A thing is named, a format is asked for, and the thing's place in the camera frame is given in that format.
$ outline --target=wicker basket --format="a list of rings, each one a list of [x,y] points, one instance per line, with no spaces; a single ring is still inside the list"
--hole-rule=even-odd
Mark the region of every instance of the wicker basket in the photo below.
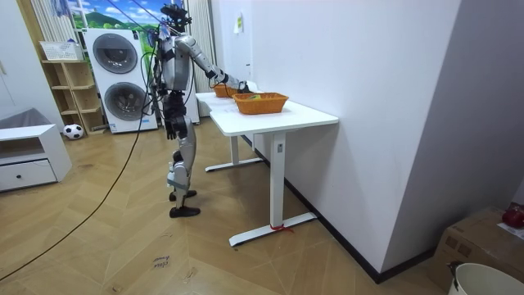
[[[232,98],[233,94],[237,94],[238,90],[229,88],[224,84],[217,84],[213,87],[217,98]]]
[[[248,99],[253,95],[260,95],[261,99]],[[246,115],[281,112],[288,99],[287,96],[280,93],[239,93],[233,95],[233,98],[235,98],[238,110]]]

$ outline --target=dryer door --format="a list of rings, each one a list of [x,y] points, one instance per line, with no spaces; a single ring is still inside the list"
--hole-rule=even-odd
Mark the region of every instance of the dryer door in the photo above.
[[[111,85],[104,96],[106,110],[121,120],[140,120],[146,92],[136,84],[120,82]]]
[[[115,74],[129,73],[137,65],[137,51],[118,34],[103,34],[93,44],[93,53],[100,66]]]

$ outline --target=stacked washer dryer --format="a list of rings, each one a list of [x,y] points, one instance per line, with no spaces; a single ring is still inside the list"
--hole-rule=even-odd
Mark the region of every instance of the stacked washer dryer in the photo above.
[[[147,98],[140,66],[142,45],[138,32],[87,29],[84,39],[111,132],[137,131],[140,118],[140,130],[156,129],[151,104],[143,110],[142,116],[142,106]],[[146,67],[142,68],[145,77]]]

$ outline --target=soccer ball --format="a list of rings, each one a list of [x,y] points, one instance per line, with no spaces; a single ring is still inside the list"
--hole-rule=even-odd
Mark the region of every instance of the soccer ball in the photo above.
[[[66,125],[64,127],[64,135],[69,139],[78,139],[84,136],[84,128],[77,124]]]

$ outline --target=cabinet drawer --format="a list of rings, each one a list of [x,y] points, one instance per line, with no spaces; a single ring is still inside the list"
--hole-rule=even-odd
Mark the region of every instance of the cabinet drawer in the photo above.
[[[55,181],[48,160],[0,166],[0,191]]]

